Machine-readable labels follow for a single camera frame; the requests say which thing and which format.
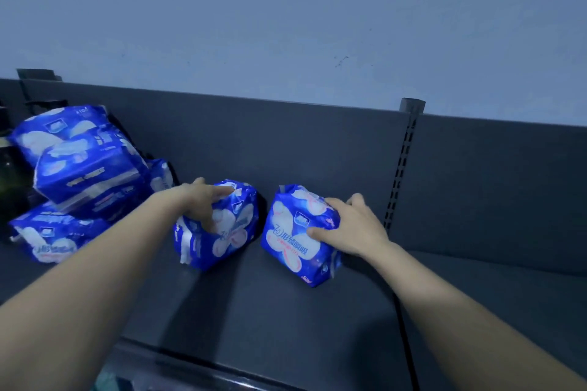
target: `person's left hand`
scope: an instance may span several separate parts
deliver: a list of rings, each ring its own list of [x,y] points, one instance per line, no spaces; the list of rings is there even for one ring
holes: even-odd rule
[[[202,223],[207,232],[214,231],[212,221],[212,204],[234,192],[231,186],[211,186],[204,178],[196,179],[192,184],[183,184],[185,190],[186,211],[184,215]]]

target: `wall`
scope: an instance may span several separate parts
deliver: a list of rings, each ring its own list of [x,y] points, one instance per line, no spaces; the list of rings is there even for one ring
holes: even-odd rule
[[[0,0],[0,77],[587,125],[586,0]]]

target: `bare arm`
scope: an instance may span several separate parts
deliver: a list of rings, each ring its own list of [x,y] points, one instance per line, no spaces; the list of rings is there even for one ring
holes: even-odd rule
[[[0,389],[90,389],[172,224],[209,220],[231,191],[198,179],[155,193],[1,306]]]
[[[458,389],[587,389],[574,371],[388,241],[361,195],[348,204],[327,201],[339,211],[341,226],[309,229],[308,234],[363,257],[378,270]]]

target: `dark bottle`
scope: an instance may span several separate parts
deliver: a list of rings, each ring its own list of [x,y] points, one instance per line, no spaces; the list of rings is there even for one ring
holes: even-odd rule
[[[12,233],[8,222],[29,210],[33,170],[7,136],[12,132],[8,109],[0,106],[0,237]]]

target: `hand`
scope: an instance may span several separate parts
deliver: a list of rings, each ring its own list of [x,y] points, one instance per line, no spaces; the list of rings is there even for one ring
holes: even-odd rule
[[[202,223],[207,232],[214,232],[212,221],[212,204],[234,192],[231,186],[211,186],[204,178],[196,179],[192,184],[183,184],[185,212],[192,220]]]
[[[310,227],[306,231],[310,238],[360,257],[365,257],[389,241],[385,229],[365,205],[360,193],[351,196],[346,204],[337,198],[326,198],[326,201],[338,211],[341,224],[334,230]]]

